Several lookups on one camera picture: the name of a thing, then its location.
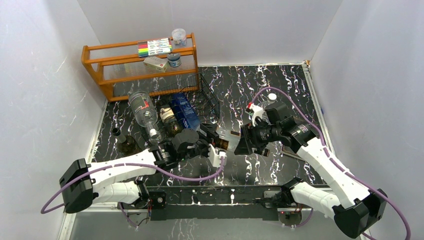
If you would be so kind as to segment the square clear liquor bottle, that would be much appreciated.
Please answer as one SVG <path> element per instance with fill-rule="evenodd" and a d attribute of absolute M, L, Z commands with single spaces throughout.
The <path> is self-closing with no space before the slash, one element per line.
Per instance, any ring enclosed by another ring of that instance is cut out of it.
<path fill-rule="evenodd" d="M 236 150 L 241 139 L 240 132 L 218 127 L 216 133 L 218 134 L 218 139 L 214 140 L 214 146 L 216 148 L 230 152 Z"/>

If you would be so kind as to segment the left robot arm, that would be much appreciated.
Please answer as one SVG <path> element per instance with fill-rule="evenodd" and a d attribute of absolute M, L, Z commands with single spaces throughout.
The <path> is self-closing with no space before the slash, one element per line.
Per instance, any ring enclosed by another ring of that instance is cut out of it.
<path fill-rule="evenodd" d="M 198 178 L 171 174 L 170 169 L 179 162 L 196 157 L 208 158 L 216 173 Z M 129 179 L 162 173 L 173 179 L 202 182 L 215 178 L 223 171 L 226 153 L 214 146 L 214 139 L 205 131 L 184 129 L 174 137 L 168 137 L 142 152 L 104 162 L 87 163 L 75 160 L 59 179 L 64 211 L 79 213 L 92 204 L 125 203 L 144 208 L 149 194 Z"/>

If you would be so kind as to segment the blue water bottle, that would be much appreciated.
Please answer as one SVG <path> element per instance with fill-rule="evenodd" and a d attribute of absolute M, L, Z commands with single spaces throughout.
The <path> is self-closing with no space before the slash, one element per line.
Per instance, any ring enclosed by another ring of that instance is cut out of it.
<path fill-rule="evenodd" d="M 185 94 L 172 94 L 170 106 L 176 120 L 184 129 L 198 130 L 200 128 L 200 119 Z"/>

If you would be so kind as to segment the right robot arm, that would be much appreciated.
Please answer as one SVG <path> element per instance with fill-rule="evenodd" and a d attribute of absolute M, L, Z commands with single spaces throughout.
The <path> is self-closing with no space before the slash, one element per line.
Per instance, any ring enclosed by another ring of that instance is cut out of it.
<path fill-rule="evenodd" d="M 288 207 L 298 203 L 312 207 L 332 218 L 352 239 L 382 218 L 386 193 L 354 180 L 350 171 L 328 150 L 317 127 L 294 118 L 284 103 L 273 103 L 265 109 L 249 103 L 246 112 L 252 122 L 241 127 L 235 155 L 265 155 L 268 143 L 281 142 L 309 163 L 333 191 L 327 193 L 294 178 L 281 187 L 273 200 L 281 200 Z"/>

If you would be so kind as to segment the clear bottle red label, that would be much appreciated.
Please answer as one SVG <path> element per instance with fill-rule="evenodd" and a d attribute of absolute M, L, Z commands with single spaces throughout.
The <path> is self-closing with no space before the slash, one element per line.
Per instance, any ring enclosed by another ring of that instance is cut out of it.
<path fill-rule="evenodd" d="M 135 91 L 129 94 L 128 101 L 138 125 L 146 129 L 152 140 L 158 141 L 160 138 L 157 126 L 158 113 L 150 94 L 145 91 Z"/>

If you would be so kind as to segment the dark wine bottle white label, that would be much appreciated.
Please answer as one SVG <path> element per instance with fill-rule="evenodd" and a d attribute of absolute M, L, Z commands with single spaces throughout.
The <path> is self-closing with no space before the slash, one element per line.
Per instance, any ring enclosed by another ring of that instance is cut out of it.
<path fill-rule="evenodd" d="M 170 137 L 174 137 L 176 134 L 182 132 L 183 127 L 179 124 L 171 106 L 165 100 L 159 100 L 156 103 L 156 108 L 165 130 Z"/>

